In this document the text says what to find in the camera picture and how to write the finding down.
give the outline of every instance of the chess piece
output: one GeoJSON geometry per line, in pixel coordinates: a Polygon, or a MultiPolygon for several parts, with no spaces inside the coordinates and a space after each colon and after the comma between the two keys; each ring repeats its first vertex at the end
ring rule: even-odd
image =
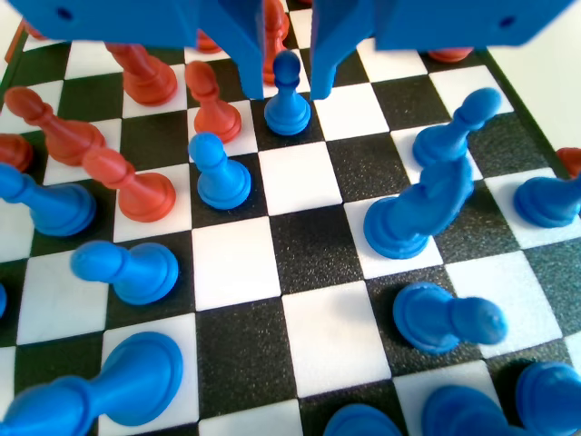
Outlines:
{"type": "Polygon", "coordinates": [[[185,82],[192,97],[200,102],[200,110],[193,120],[196,133],[210,132],[223,143],[234,139],[241,130],[238,109],[220,100],[220,88],[212,68],[201,61],[193,61],[185,68],[185,82]]]}
{"type": "Polygon", "coordinates": [[[277,54],[272,66],[279,93],[264,107],[264,118],[270,129],[284,136],[302,132],[310,121],[309,103],[297,94],[300,60],[289,50],[277,54]]]}
{"type": "Polygon", "coordinates": [[[19,393],[0,434],[87,434],[101,414],[120,425],[143,425],[170,405],[182,376],[182,352],[172,338],[136,333],[115,347],[94,379],[65,376],[19,393]]]}
{"type": "Polygon", "coordinates": [[[136,174],[133,165],[110,148],[87,153],[83,168],[106,187],[119,190],[119,209],[130,220],[140,223],[161,220],[175,204],[175,190],[167,177],[158,173],[136,174]]]}
{"type": "Polygon", "coordinates": [[[35,229],[50,236],[69,236],[86,228],[97,206],[93,196],[79,184],[42,187],[28,174],[0,163],[0,198],[30,208],[35,229]]]}
{"type": "Polygon", "coordinates": [[[57,117],[53,108],[31,89],[13,87],[6,91],[4,99],[10,112],[43,129],[48,153],[57,162],[78,166],[87,151],[105,147],[105,139],[94,125],[57,117]]]}
{"type": "Polygon", "coordinates": [[[123,89],[137,103],[159,106],[175,96],[178,81],[172,68],[142,45],[105,44],[123,67],[123,89]]]}

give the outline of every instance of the blue plastic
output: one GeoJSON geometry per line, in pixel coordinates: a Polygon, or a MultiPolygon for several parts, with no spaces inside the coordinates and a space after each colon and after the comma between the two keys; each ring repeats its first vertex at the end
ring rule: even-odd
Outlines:
{"type": "Polygon", "coordinates": [[[299,57],[289,50],[280,52],[274,59],[272,71],[279,93],[264,107],[266,124],[276,134],[299,134],[310,121],[309,103],[296,91],[300,81],[299,57]]]}
{"type": "Polygon", "coordinates": [[[414,257],[426,248],[430,235],[443,232],[454,221],[473,190],[466,157],[435,163],[399,197],[371,205],[363,224],[365,237],[382,256],[414,257]]]}
{"type": "Polygon", "coordinates": [[[576,434],[581,430],[581,377],[564,363],[533,363],[518,378],[517,410],[534,434],[576,434]]]}
{"type": "Polygon", "coordinates": [[[81,245],[71,257],[74,275],[89,282],[112,283],[129,304],[156,302],[173,288],[179,267],[175,256],[158,243],[141,243],[131,250],[106,241],[81,245]]]}
{"type": "Polygon", "coordinates": [[[323,436],[401,436],[385,414],[365,404],[351,404],[329,420],[323,436]]]}
{"type": "Polygon", "coordinates": [[[246,201],[251,191],[251,175],[244,165],[228,159],[218,136],[196,134],[188,151],[202,173],[198,178],[198,194],[206,204],[230,210],[246,201]]]}
{"type": "Polygon", "coordinates": [[[468,134],[484,127],[497,114],[501,103],[500,93],[494,88],[482,88],[470,94],[454,113],[451,123],[428,127],[416,136],[412,151],[418,164],[426,167],[466,155],[468,134]]]}
{"type": "Polygon", "coordinates": [[[172,402],[182,374],[182,353],[173,339],[136,333],[113,350],[91,381],[66,376],[18,394],[0,423],[0,436],[86,434],[103,413],[121,425],[143,425],[172,402]]]}
{"type": "Polygon", "coordinates": [[[0,198],[30,207],[36,230],[50,236],[79,233],[97,210],[95,199],[81,185],[37,186],[30,175],[7,163],[0,163],[0,198]]]}

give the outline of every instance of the black square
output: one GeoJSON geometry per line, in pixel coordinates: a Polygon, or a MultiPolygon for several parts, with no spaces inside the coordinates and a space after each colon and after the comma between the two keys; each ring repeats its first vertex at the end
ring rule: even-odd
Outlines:
{"type": "Polygon", "coordinates": [[[390,134],[373,134],[327,143],[343,201],[400,193],[409,186],[390,134]]]}
{"type": "Polygon", "coordinates": [[[188,114],[123,119],[121,154],[137,171],[188,163],[188,114]]]}
{"type": "Polygon", "coordinates": [[[297,396],[280,298],[197,315],[201,418],[297,396]]]}
{"type": "Polygon", "coordinates": [[[283,294],[363,277],[342,205],[272,216],[271,231],[283,294]]]}
{"type": "Polygon", "coordinates": [[[391,131],[450,120],[427,75],[371,84],[391,131]]]}

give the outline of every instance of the chessboard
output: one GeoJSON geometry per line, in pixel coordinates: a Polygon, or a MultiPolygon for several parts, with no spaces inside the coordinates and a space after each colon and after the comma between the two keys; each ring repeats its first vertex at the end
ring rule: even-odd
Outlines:
{"type": "MultiPolygon", "coordinates": [[[[301,59],[298,91],[309,99],[311,10],[295,0],[285,9],[284,44],[301,59]]],[[[64,119],[94,124],[138,172],[167,176],[177,201],[156,223],[130,221],[115,191],[54,161],[41,131],[6,108],[0,113],[0,133],[22,134],[34,147],[28,173],[38,183],[79,183],[98,204],[89,228],[55,238],[34,231],[26,207],[0,201],[0,283],[8,295],[0,416],[30,386],[68,374],[93,378],[117,344],[141,331],[179,344],[180,390],[154,421],[130,428],[102,416],[90,434],[321,436],[341,406],[362,402],[387,413],[403,434],[420,436],[423,404],[445,384],[483,391],[519,425],[514,391],[529,363],[581,370],[581,221],[542,229],[516,214],[517,186],[566,173],[487,52],[439,64],[414,51],[375,52],[372,39],[363,41],[340,65],[330,97],[310,102],[306,130],[281,137],[263,114],[276,88],[264,88],[265,100],[246,98],[224,52],[148,51],[179,82],[178,94],[158,107],[123,92],[122,69],[102,43],[23,35],[8,66],[0,94],[28,86],[64,119]],[[241,113],[241,133],[225,148],[249,169],[252,190],[227,212],[201,201],[187,153],[199,110],[183,78],[192,60],[212,66],[222,99],[241,113]],[[374,253],[363,235],[365,212],[419,180],[415,135],[450,121],[485,86],[503,100],[469,137],[475,191],[459,217],[415,258],[374,253]],[[108,284],[71,272],[73,250],[93,240],[161,243],[178,259],[178,282],[158,302],[123,303],[108,284]],[[418,281],[494,302],[507,316],[507,338],[440,356],[413,349],[391,310],[398,291],[418,281]]]]}

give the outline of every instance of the pawn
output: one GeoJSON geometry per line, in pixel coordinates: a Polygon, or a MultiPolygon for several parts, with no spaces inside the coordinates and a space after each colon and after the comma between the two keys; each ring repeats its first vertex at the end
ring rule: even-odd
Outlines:
{"type": "Polygon", "coordinates": [[[85,155],[83,168],[107,188],[119,190],[119,209],[130,220],[152,223],[172,211],[176,198],[172,182],[158,173],[136,174],[115,150],[92,150],[85,155]]]}
{"type": "Polygon", "coordinates": [[[0,163],[0,198],[7,203],[23,203],[30,208],[35,229],[50,236],[69,236],[86,228],[97,205],[79,184],[41,187],[28,174],[0,163]]]}
{"type": "Polygon", "coordinates": [[[581,377],[564,363],[533,363],[517,382],[517,410],[535,434],[563,436],[581,430],[581,377]]]}
{"type": "Polygon", "coordinates": [[[450,352],[460,341],[492,345],[507,336],[507,321],[495,304],[454,298],[434,283],[406,286],[396,297],[393,316],[401,335],[430,354],[450,352]]]}
{"type": "Polygon", "coordinates": [[[277,54],[272,70],[276,76],[274,84],[279,88],[279,93],[264,107],[266,124],[276,134],[299,134],[310,121],[309,103],[296,91],[300,81],[299,57],[284,50],[277,54]]]}
{"type": "Polygon", "coordinates": [[[53,108],[31,89],[13,87],[4,99],[10,112],[43,129],[48,153],[57,162],[79,166],[86,152],[105,147],[105,139],[94,125],[55,116],[53,108]]]}
{"type": "Polygon", "coordinates": [[[494,88],[482,88],[470,94],[449,124],[434,125],[418,134],[412,148],[418,164],[426,167],[466,155],[468,134],[484,127],[498,112],[501,103],[500,93],[494,88]]]}
{"type": "Polygon", "coordinates": [[[246,201],[251,191],[251,175],[244,165],[226,157],[218,136],[196,134],[188,152],[201,173],[198,194],[204,203],[229,210],[246,201]]]}
{"type": "Polygon", "coordinates": [[[242,128],[238,109],[220,100],[220,88],[212,68],[201,61],[193,61],[185,68],[185,82],[192,97],[200,102],[200,110],[193,120],[196,133],[210,132],[223,143],[234,139],[242,128]]]}

